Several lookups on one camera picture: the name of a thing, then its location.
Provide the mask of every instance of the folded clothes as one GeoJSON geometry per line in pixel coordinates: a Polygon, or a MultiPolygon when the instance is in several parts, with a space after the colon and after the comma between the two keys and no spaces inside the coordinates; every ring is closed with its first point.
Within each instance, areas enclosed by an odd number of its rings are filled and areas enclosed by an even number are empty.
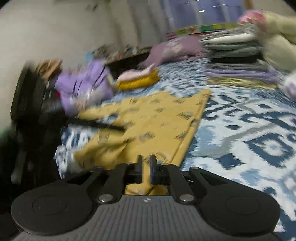
{"type": "Polygon", "coordinates": [[[252,64],[257,61],[257,59],[263,59],[262,53],[252,55],[249,57],[235,57],[235,58],[213,58],[212,63],[228,63],[228,64],[252,64]]]}
{"type": "Polygon", "coordinates": [[[257,33],[257,26],[252,23],[246,23],[244,25],[240,25],[236,28],[232,28],[225,31],[219,31],[207,35],[202,35],[201,41],[210,40],[213,38],[223,37],[223,36],[233,36],[241,33],[248,33],[248,34],[256,34],[257,33]]]}
{"type": "Polygon", "coordinates": [[[148,68],[144,70],[130,69],[128,71],[123,72],[118,77],[117,82],[139,79],[139,78],[150,75],[152,71],[154,71],[154,64],[151,64],[148,68]]]}
{"type": "Polygon", "coordinates": [[[244,47],[258,47],[259,43],[256,41],[249,41],[244,43],[235,43],[235,44],[210,44],[206,43],[203,44],[203,47],[206,50],[235,50],[235,49],[241,49],[244,47]]]}
{"type": "Polygon", "coordinates": [[[221,64],[221,63],[208,63],[208,69],[241,69],[241,70],[257,70],[268,71],[269,64],[265,61],[258,60],[253,64],[221,64]]]}
{"type": "Polygon", "coordinates": [[[260,47],[244,47],[236,50],[209,51],[208,58],[249,57],[261,53],[260,47]]]}
{"type": "Polygon", "coordinates": [[[234,69],[206,69],[205,75],[216,78],[216,77],[237,77],[247,79],[258,79],[264,81],[267,84],[274,84],[279,81],[277,77],[277,71],[270,67],[267,72],[263,71],[249,71],[249,70],[234,70],[234,69]]]}
{"type": "Polygon", "coordinates": [[[230,85],[240,86],[253,89],[262,90],[276,90],[278,87],[276,84],[266,84],[261,80],[256,79],[241,79],[241,78],[208,78],[208,83],[213,85],[230,85]]]}
{"type": "Polygon", "coordinates": [[[232,44],[232,43],[243,43],[248,41],[256,40],[254,34],[237,34],[233,36],[224,36],[219,38],[214,38],[203,42],[203,44],[232,44]]]}

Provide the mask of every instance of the screw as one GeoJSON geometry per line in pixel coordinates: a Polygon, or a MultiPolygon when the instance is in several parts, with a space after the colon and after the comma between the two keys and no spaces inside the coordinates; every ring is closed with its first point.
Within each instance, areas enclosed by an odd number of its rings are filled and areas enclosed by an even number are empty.
{"type": "Polygon", "coordinates": [[[112,199],[113,199],[113,196],[110,194],[102,194],[99,196],[99,200],[101,202],[109,202],[109,201],[112,201],[112,199]]]}
{"type": "Polygon", "coordinates": [[[183,194],[180,196],[180,200],[183,202],[191,202],[194,200],[194,197],[190,194],[183,194]]]}

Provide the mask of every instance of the yellow pillow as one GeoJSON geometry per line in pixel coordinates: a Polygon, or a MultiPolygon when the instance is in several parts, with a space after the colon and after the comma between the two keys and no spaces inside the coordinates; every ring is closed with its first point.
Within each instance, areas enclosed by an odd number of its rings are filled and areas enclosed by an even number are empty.
{"type": "Polygon", "coordinates": [[[148,76],[129,81],[119,81],[116,83],[116,87],[120,90],[132,90],[137,88],[143,88],[155,84],[159,81],[158,70],[152,71],[148,76]]]}

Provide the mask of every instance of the green object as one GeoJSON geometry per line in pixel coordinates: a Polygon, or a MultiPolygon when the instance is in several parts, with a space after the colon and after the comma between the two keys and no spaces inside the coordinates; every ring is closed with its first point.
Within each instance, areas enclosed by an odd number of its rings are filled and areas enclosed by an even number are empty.
{"type": "Polygon", "coordinates": [[[206,26],[201,26],[201,27],[200,27],[200,30],[201,30],[202,32],[207,32],[207,31],[213,31],[214,28],[213,28],[212,25],[206,25],[206,26]]]}

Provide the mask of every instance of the blue and white patterned bedspread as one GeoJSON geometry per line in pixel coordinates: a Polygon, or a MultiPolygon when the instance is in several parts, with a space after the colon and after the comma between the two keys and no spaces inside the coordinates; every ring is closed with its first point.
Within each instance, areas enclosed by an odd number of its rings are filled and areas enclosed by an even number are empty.
{"type": "MultiPolygon", "coordinates": [[[[120,92],[113,101],[163,90],[188,97],[211,89],[181,169],[198,166],[270,194],[281,206],[275,232],[283,241],[296,240],[296,103],[282,91],[208,85],[203,73],[207,61],[164,64],[159,67],[160,82],[120,92]]],[[[63,130],[56,153],[61,176],[66,168],[77,171],[71,156],[96,131],[74,126],[63,130]]]]}

